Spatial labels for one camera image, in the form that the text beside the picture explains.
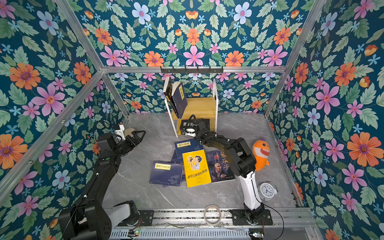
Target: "book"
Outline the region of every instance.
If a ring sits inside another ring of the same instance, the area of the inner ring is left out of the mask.
[[[169,78],[167,78],[164,82],[163,92],[177,118],[182,118],[185,108],[188,105],[183,84],[180,81],[172,83]]]
[[[183,162],[183,153],[202,150],[203,145],[194,139],[188,139],[180,142],[175,142],[175,151],[177,159]]]
[[[195,187],[211,182],[204,150],[183,153],[187,187]]]
[[[223,151],[215,150],[205,153],[207,157],[209,174],[212,182],[234,180],[235,175],[229,168],[227,156]]]
[[[149,183],[180,187],[184,165],[154,161]]]

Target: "blue flower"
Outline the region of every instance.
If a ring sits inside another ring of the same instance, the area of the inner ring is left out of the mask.
[[[359,124],[356,124],[356,126],[353,126],[352,128],[354,129],[353,132],[357,133],[360,133],[360,131],[362,130],[362,127],[359,127]]]
[[[154,12],[154,11],[152,11],[152,9],[150,9],[148,14],[151,15],[151,17],[154,17],[154,16],[155,16],[155,13],[156,13],[156,12]]]
[[[361,51],[364,51],[364,48],[363,48],[363,47],[364,47],[364,43],[363,43],[362,45],[359,44],[359,45],[358,45],[358,48],[356,49],[356,52],[357,52],[357,53],[360,53]]]
[[[235,15],[236,13],[233,11],[233,9],[231,10],[231,11],[227,11],[228,12],[228,15],[230,16],[230,17],[233,17],[233,15]]]
[[[368,62],[370,62],[369,65],[372,65],[373,63],[376,65],[377,64],[377,60],[379,60],[380,58],[381,57],[376,57],[376,54],[374,54],[372,56],[372,59],[368,59]]]
[[[21,110],[21,108],[17,108],[16,106],[14,106],[13,109],[9,110],[9,112],[13,113],[13,115],[16,116],[17,114],[21,114],[20,110]]]
[[[380,215],[381,212],[384,212],[384,210],[382,210],[380,207],[379,207],[379,204],[372,204],[374,206],[373,210],[374,211],[377,211],[377,213]]]
[[[32,232],[32,234],[35,234],[37,236],[37,234],[41,231],[41,225],[40,226],[35,226],[35,230]]]
[[[33,9],[33,6],[29,5],[29,3],[27,3],[27,7],[29,9],[30,12],[34,12],[35,10]]]
[[[3,52],[8,52],[8,54],[11,54],[11,52],[13,52],[13,49],[11,49],[11,45],[5,45],[4,43],[1,44],[4,48],[3,48]]]
[[[203,21],[205,20],[205,18],[204,18],[205,16],[203,15],[203,16],[199,16],[199,22],[201,22],[201,23],[203,23]]]
[[[95,13],[95,18],[96,18],[98,21],[100,21],[100,20],[101,20],[101,16],[100,16],[100,15],[98,15],[97,13]]]
[[[16,129],[17,125],[14,125],[13,127],[11,125],[7,125],[8,130],[5,131],[5,133],[11,133],[11,135],[14,135],[15,132],[18,132],[19,130]]]
[[[42,180],[41,178],[39,178],[39,180],[36,180],[35,181],[36,187],[40,187],[43,182],[44,182],[44,180]]]

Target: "aluminum frame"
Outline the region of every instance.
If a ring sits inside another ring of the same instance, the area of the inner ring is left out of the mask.
[[[275,105],[280,92],[282,91],[284,87],[285,81],[288,79],[289,74],[292,71],[293,65],[295,64],[297,58],[299,57],[301,49],[304,47],[304,44],[308,38],[309,33],[312,31],[313,26],[318,19],[322,8],[324,7],[324,4],[327,0],[315,0],[312,8],[308,14],[307,19],[305,20],[305,23],[303,25],[303,28],[301,30],[300,36],[298,37],[295,46],[292,49],[292,52],[288,58],[287,64],[286,64],[286,71],[281,76],[279,82],[277,83],[275,90],[269,99],[268,107],[266,111],[264,112],[265,118],[268,118],[269,113],[271,112],[273,106]]]

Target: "white alarm clock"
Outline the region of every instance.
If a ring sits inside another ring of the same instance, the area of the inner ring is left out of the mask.
[[[271,200],[277,194],[276,185],[273,182],[263,182],[257,188],[260,198],[264,201]]]

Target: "pink flower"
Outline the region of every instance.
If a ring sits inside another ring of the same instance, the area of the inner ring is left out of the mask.
[[[43,116],[49,115],[51,113],[51,108],[56,114],[59,114],[64,109],[64,105],[59,102],[59,100],[63,100],[65,94],[55,94],[55,86],[52,83],[48,85],[47,90],[48,92],[45,91],[44,88],[37,87],[37,92],[42,97],[34,97],[32,98],[31,102],[39,106],[44,105],[44,107],[41,109]]]
[[[276,52],[273,51],[272,49],[268,50],[268,56],[269,58],[265,58],[263,60],[263,63],[269,63],[268,66],[274,66],[275,63],[276,65],[281,65],[283,64],[283,60],[280,58],[285,57],[288,52],[281,52],[283,50],[283,45],[280,45],[277,49]]]
[[[15,16],[13,13],[16,9],[12,7],[11,5],[7,5],[7,0],[0,0],[0,16],[2,18],[6,18],[7,15],[8,17],[15,19]]]
[[[355,13],[357,13],[354,20],[358,19],[359,17],[365,18],[365,15],[367,15],[367,10],[370,10],[375,6],[371,0],[361,0],[360,4],[361,6],[357,6],[355,10],[353,10]]]
[[[53,144],[52,143],[48,144],[45,151],[39,156],[39,162],[43,162],[45,160],[45,157],[52,157],[52,152],[48,151],[48,150],[51,150],[52,148],[53,148]]]
[[[220,82],[222,83],[224,80],[228,80],[228,76],[230,75],[231,73],[222,73],[220,75],[217,75],[216,76],[216,79],[220,79]]]
[[[34,197],[32,199],[32,196],[28,195],[25,199],[25,202],[19,203],[17,205],[21,209],[19,212],[19,216],[23,215],[24,213],[27,216],[31,215],[32,209],[35,209],[39,206],[39,204],[36,203],[37,200],[39,200],[39,197]]]
[[[89,93],[89,95],[85,98],[85,102],[87,103],[88,101],[91,101],[91,102],[93,102],[93,96],[94,96],[95,94],[93,93],[93,92],[90,92]]]
[[[285,90],[288,90],[288,92],[291,90],[291,87],[293,87],[293,77],[288,77],[287,80],[285,80]]]
[[[148,87],[147,83],[145,83],[145,82],[143,83],[142,81],[139,82],[139,86],[140,86],[140,88],[142,88],[144,90],[147,89],[147,87]]]
[[[362,103],[358,104],[357,100],[353,101],[353,105],[348,104],[347,107],[349,108],[349,110],[347,111],[347,114],[352,114],[353,118],[356,117],[356,113],[359,115],[362,114],[362,111],[360,110],[360,108],[363,107],[363,104]]]
[[[30,180],[31,178],[34,178],[36,177],[37,175],[37,171],[33,171],[33,172],[30,172],[28,173],[27,175],[25,175],[21,180],[20,182],[18,183],[18,185],[16,186],[15,188],[15,194],[16,195],[19,195],[23,189],[24,189],[24,185],[25,187],[33,187],[33,181]]]
[[[204,57],[205,53],[203,52],[197,52],[197,47],[195,45],[192,45],[191,47],[191,53],[183,53],[184,57],[186,58],[189,58],[187,61],[186,61],[186,65],[189,66],[189,65],[192,65],[193,66],[196,66],[197,65],[203,65],[203,61],[200,59],[202,57]]]
[[[97,86],[96,86],[96,90],[99,92],[100,90],[103,90],[104,87],[103,87],[103,84],[104,82],[102,80],[100,80],[98,83],[97,83]]]
[[[292,96],[294,96],[293,101],[300,102],[300,97],[302,95],[303,95],[303,93],[301,93],[301,87],[299,87],[299,88],[295,87],[295,91],[292,93]]]
[[[126,63],[126,61],[122,58],[119,58],[120,57],[120,51],[119,50],[114,50],[113,53],[112,53],[112,50],[105,46],[104,47],[104,50],[107,52],[101,52],[100,55],[104,58],[107,58],[107,65],[108,66],[112,66],[113,64],[115,64],[116,67],[120,67],[120,63]]]
[[[323,89],[323,85],[325,84],[325,81],[323,81],[323,78],[317,79],[316,84],[314,85],[316,87],[316,90],[318,91],[319,89]]]
[[[148,79],[150,82],[152,82],[152,79],[156,79],[155,73],[143,73],[143,78]]]
[[[339,92],[339,86],[333,87],[329,91],[329,84],[325,83],[323,87],[323,93],[316,93],[316,98],[321,100],[317,103],[316,109],[322,109],[324,107],[324,112],[326,115],[329,114],[331,111],[331,104],[332,106],[336,107],[340,105],[340,102],[337,98],[333,98],[337,93]]]
[[[218,53],[219,49],[220,49],[220,47],[217,45],[217,43],[215,43],[215,45],[211,44],[211,48],[209,50],[212,51],[212,54],[214,54],[214,53]]]
[[[175,79],[175,76],[172,75],[172,73],[159,73],[161,77],[161,80],[165,81],[167,77],[170,77],[170,79]]]
[[[297,108],[296,106],[292,109],[292,115],[295,117],[295,118],[297,118],[297,116],[300,114],[299,113],[299,108]]]
[[[127,50],[120,50],[120,57],[124,57],[125,60],[127,59],[131,59],[131,53],[130,52],[127,52]]]
[[[349,192],[347,192],[347,195],[342,193],[341,196],[344,198],[343,200],[341,200],[341,203],[344,204],[344,205],[347,205],[348,211],[351,211],[352,209],[354,211],[358,210],[358,208],[355,206],[355,204],[358,201],[356,199],[354,199],[354,198],[351,199],[351,194]]]
[[[61,154],[65,154],[65,152],[70,152],[70,147],[72,146],[72,144],[70,144],[68,141],[66,142],[61,142],[60,143],[60,146],[59,147],[59,151],[61,151]]]
[[[23,113],[24,116],[30,116],[32,119],[35,118],[35,115],[40,115],[40,112],[37,111],[39,109],[39,106],[33,106],[33,103],[29,102],[28,106],[24,105],[22,108],[25,110]]]
[[[292,172],[296,172],[297,166],[294,163],[291,163]]]
[[[247,73],[235,73],[236,76],[235,78],[238,79],[239,81],[241,81],[243,78],[247,78],[246,74]]]
[[[340,152],[341,150],[344,149],[344,145],[343,144],[336,145],[336,139],[332,139],[331,143],[332,145],[329,142],[325,143],[325,146],[329,149],[325,154],[327,156],[332,155],[333,162],[337,162],[337,157],[339,157],[340,159],[344,159],[345,158],[344,154]]]
[[[243,87],[245,87],[245,89],[247,89],[247,88],[251,88],[251,87],[252,87],[252,82],[251,82],[251,80],[249,80],[248,82],[244,82]]]
[[[313,143],[311,143],[312,152],[315,152],[316,154],[319,154],[319,150],[321,150],[320,141],[312,140]]]
[[[262,49],[262,50],[261,50],[260,52],[258,52],[257,54],[258,54],[257,58],[264,59],[264,57],[268,56],[268,51]]]
[[[169,47],[168,47],[168,50],[169,50],[169,53],[174,53],[176,54],[176,51],[178,51],[179,49],[176,48],[176,44],[172,45],[171,43],[169,44]]]
[[[359,190],[359,184],[363,187],[368,186],[367,183],[364,181],[364,179],[360,178],[364,175],[363,170],[358,169],[355,172],[355,167],[352,164],[348,165],[348,169],[349,169],[349,171],[345,168],[342,169],[342,172],[344,173],[344,175],[348,176],[348,177],[344,178],[344,182],[346,184],[350,184],[352,182],[352,187],[355,191]]]
[[[55,78],[55,81],[52,82],[52,84],[56,86],[56,90],[59,90],[59,89],[60,89],[60,91],[64,91],[64,88],[65,88],[67,85],[65,85],[63,82],[64,82],[63,79]]]

